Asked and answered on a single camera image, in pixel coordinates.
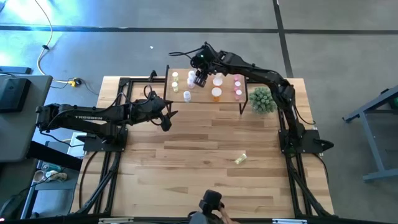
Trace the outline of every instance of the wooden tabletop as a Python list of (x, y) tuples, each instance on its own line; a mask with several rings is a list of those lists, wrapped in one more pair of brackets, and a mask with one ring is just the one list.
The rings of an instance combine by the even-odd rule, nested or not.
[[(238, 81), (241, 82), (242, 95), (239, 100), (235, 99), (234, 92), (234, 76), (227, 75), (222, 76), (223, 84), (221, 85), (222, 94), (220, 96), (220, 100), (218, 102), (213, 101), (213, 95), (211, 94), (211, 90), (215, 87), (213, 85), (214, 75), (209, 75), (206, 80), (205, 87), (200, 87), (195, 85), (193, 89), (188, 88), (187, 78), (188, 72), (192, 69), (184, 69), (184, 68), (170, 68), (167, 75), (167, 86), (166, 86), (166, 99), (172, 100), (176, 103), (184, 102), (183, 92), (189, 91), (191, 93), (191, 102), (192, 103), (244, 103), (246, 101), (246, 87), (244, 86), (244, 77), (239, 75)], [(178, 73), (178, 92), (174, 92), (172, 88), (173, 81), (173, 72)]]
[[(104, 77), (97, 107), (105, 108), (112, 103), (119, 78)], [(304, 80), (288, 80), (295, 87), (300, 114), (311, 121)], [(144, 97), (144, 85), (134, 84), (133, 100)], [(163, 83), (151, 85), (163, 95)], [(262, 85), (248, 84), (249, 93), (257, 86)], [(276, 113), (254, 114), (249, 104), (242, 115), (237, 104), (174, 103), (172, 108), (179, 112), (172, 118), (168, 132), (152, 123), (128, 127), (112, 216), (186, 217), (199, 210), (199, 201), (207, 189), (223, 195), (221, 201), (231, 217), (294, 216), (285, 157), (279, 149)], [(242, 153), (248, 158), (236, 165), (234, 160)], [(85, 156), (81, 170), (89, 156)], [(103, 152), (97, 153), (88, 167), (83, 203), (98, 185), (103, 157)], [(303, 164), (309, 189), (333, 213), (322, 163), (311, 154), (303, 154)], [(78, 188), (79, 185), (72, 212), (78, 209)], [(297, 193), (304, 212), (301, 191)]]

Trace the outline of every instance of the yellow plug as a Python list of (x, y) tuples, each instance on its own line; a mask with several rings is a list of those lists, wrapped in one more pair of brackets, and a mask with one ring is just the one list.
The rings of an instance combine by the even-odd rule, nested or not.
[(81, 84), (81, 79), (73, 78), (73, 80), (68, 81), (68, 84), (71, 85), (72, 87), (76, 87)]

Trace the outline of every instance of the potted succulent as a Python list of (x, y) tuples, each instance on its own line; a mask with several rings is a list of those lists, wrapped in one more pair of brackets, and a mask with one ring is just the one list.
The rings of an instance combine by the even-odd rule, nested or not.
[(277, 108), (272, 99), (271, 91), (265, 87), (257, 87), (254, 92), (249, 94), (249, 100), (255, 113), (266, 114), (274, 112)]

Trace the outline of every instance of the gray floor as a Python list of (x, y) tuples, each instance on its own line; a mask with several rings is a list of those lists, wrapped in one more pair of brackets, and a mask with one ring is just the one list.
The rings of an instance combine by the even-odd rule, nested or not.
[[(41, 2), (58, 26), (277, 27), (272, 0)], [(398, 29), (397, 1), (279, 0), (279, 4), (286, 29)], [(0, 25), (4, 24), (47, 22), (34, 2), (13, 0), (0, 12)], [(0, 43), (6, 44), (0, 44), (0, 64), (35, 69), (48, 35), (1, 30)], [(305, 79), (322, 138), (335, 143), (325, 153), (335, 213), (397, 223), (398, 178), (362, 181), (362, 175), (376, 171), (376, 166), (360, 123), (345, 124), (341, 117), (398, 84), (398, 35), (287, 35), (286, 39), (294, 77)], [(55, 32), (42, 68), (58, 79), (81, 77), (99, 92), (105, 75), (148, 75), (151, 70), (163, 74), (167, 64), (189, 67), (187, 58), (170, 58), (167, 53), (194, 49), (204, 41), (286, 74), (278, 34)], [(92, 106), (96, 100), (85, 88), (68, 86), (51, 89), (47, 103)], [(53, 133), (61, 139), (72, 134), (67, 130)], [(34, 139), (47, 138), (36, 134)], [(47, 211), (44, 201), (35, 209)]]

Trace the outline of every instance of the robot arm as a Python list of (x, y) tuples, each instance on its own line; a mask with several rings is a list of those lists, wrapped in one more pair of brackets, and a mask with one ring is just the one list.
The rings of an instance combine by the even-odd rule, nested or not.
[(206, 84), (207, 76), (216, 73), (241, 74), (267, 85), (276, 105), (283, 111), (289, 125), (289, 130), (284, 136), (285, 146), (296, 149), (302, 145), (306, 130), (304, 125), (299, 122), (295, 110), (295, 90), (293, 85), (279, 73), (249, 64), (234, 53), (216, 52), (207, 43), (192, 57), (191, 66), (198, 69), (195, 83), (202, 87)]
[(51, 104), (40, 106), (36, 109), (36, 126), (39, 131), (50, 131), (58, 128), (68, 128), (76, 131), (95, 134), (104, 143), (113, 143), (121, 133), (121, 126), (125, 124), (135, 125), (142, 122), (160, 119), (159, 124), (163, 131), (171, 127), (170, 118), (178, 111), (162, 113), (164, 108), (169, 108), (172, 101), (163, 100), (155, 91), (149, 93), (147, 99), (128, 102), (123, 105), (107, 108), (81, 107), (72, 105)]

